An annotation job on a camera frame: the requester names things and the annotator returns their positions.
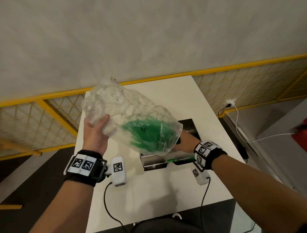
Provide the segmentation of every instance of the hand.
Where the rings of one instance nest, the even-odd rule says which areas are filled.
[[[95,126],[89,123],[87,118],[84,119],[83,150],[95,151],[101,156],[104,155],[109,137],[102,134],[101,130],[109,119],[110,115],[106,114]]]
[[[176,144],[174,146],[175,150],[181,150],[187,153],[193,153],[194,148],[201,140],[197,139],[196,137],[192,136],[190,133],[182,130],[180,135],[180,144]]]

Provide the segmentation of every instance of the wristband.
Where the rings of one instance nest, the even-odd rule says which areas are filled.
[[[96,183],[105,179],[107,161],[94,151],[80,150],[72,156],[64,171],[64,181],[72,180],[95,187]]]
[[[222,148],[210,141],[202,141],[194,149],[195,160],[204,167],[205,170],[212,170],[212,162],[220,155],[227,155]]]

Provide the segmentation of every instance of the power outlet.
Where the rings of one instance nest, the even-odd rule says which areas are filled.
[[[237,100],[237,99],[226,100],[226,104],[231,104],[231,106],[234,106],[236,100]]]

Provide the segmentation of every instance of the green object inside bag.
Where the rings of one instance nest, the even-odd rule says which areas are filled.
[[[165,151],[178,138],[172,124],[156,119],[129,121],[121,127],[132,134],[131,145],[152,153]]]

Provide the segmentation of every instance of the transparent plastic bag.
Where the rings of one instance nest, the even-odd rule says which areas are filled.
[[[155,105],[136,90],[124,88],[113,78],[94,87],[82,109],[93,125],[109,114],[103,134],[142,154],[167,154],[183,127],[165,107]]]

